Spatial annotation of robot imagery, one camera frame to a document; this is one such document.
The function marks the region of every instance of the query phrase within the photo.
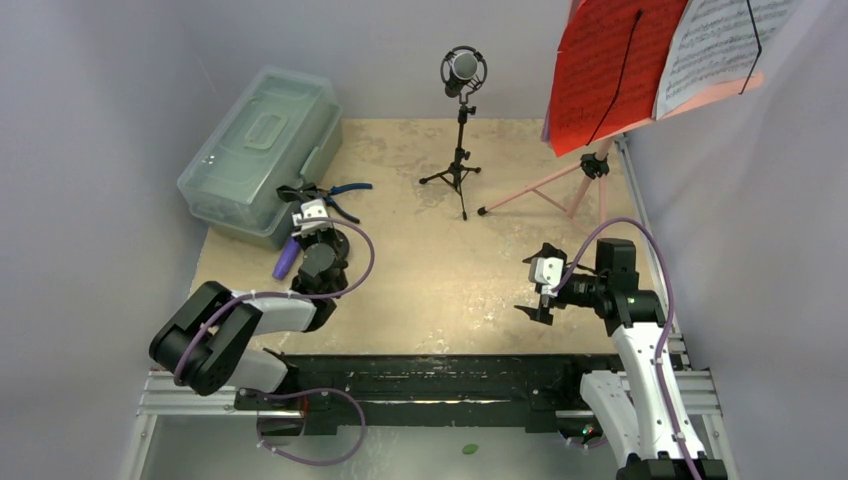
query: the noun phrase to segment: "white sheet music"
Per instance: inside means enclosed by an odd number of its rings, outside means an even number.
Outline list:
[[[763,55],[799,3],[751,0]],[[662,118],[709,86],[747,77],[756,57],[757,41],[745,0],[689,0],[671,41],[654,118]]]

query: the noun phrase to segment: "blue plier handle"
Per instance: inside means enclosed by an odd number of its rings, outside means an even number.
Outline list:
[[[373,188],[374,185],[370,183],[348,183],[347,185],[332,187],[329,190],[326,190],[324,201],[327,202],[327,206],[333,207],[337,212],[339,212],[339,215],[341,215],[346,220],[353,223],[359,223],[358,218],[345,212],[342,207],[339,206],[338,202],[336,202],[336,200],[333,198],[333,195],[349,192],[351,190],[372,190]]]

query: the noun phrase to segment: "microphone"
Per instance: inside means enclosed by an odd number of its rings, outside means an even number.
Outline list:
[[[450,60],[450,73],[445,82],[445,95],[455,98],[477,75],[477,58],[469,51],[463,51]]]

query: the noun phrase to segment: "wooden table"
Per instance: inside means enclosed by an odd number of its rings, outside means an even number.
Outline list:
[[[592,311],[569,307],[555,312],[552,327],[531,322],[513,308],[538,297],[521,259],[551,242],[569,255],[585,234],[564,214],[539,198],[517,200],[479,217],[476,210],[579,159],[581,149],[556,158],[539,141],[541,120],[472,119],[464,146],[472,152],[464,186],[467,222],[459,197],[443,182],[421,186],[418,179],[444,169],[453,159],[457,124],[450,120],[346,120],[344,141],[322,186],[370,182],[371,191],[337,197],[377,249],[371,277],[338,301],[327,324],[312,333],[256,337],[252,347],[287,353],[613,353],[604,326]],[[610,153],[609,218],[634,216],[630,193],[615,152]],[[546,187],[556,199],[572,196],[582,175]],[[576,220],[597,221],[592,189]],[[631,238],[640,251],[642,288],[652,288],[645,246],[635,228],[616,225],[608,236]],[[348,278],[363,271],[368,249],[355,233]],[[226,238],[210,230],[200,255],[193,289],[217,280],[233,289],[284,290],[289,282],[271,277],[279,252]],[[594,248],[581,263],[594,265]]]

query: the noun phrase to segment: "microphone stand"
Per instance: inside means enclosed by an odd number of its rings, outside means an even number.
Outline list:
[[[453,188],[454,192],[459,194],[459,202],[462,205],[463,220],[468,220],[468,214],[465,213],[465,198],[462,196],[462,181],[465,180],[466,176],[468,176],[468,172],[480,173],[480,171],[483,170],[480,167],[466,167],[462,164],[463,160],[471,158],[471,152],[462,148],[462,134],[465,131],[465,124],[468,122],[468,116],[476,114],[477,107],[468,106],[468,96],[466,95],[465,101],[463,101],[462,95],[460,95],[459,115],[456,118],[456,121],[459,122],[459,136],[456,140],[456,150],[454,151],[453,162],[451,162],[445,170],[418,180],[418,183],[421,185],[424,185],[435,178],[441,178],[444,180],[448,186]]]

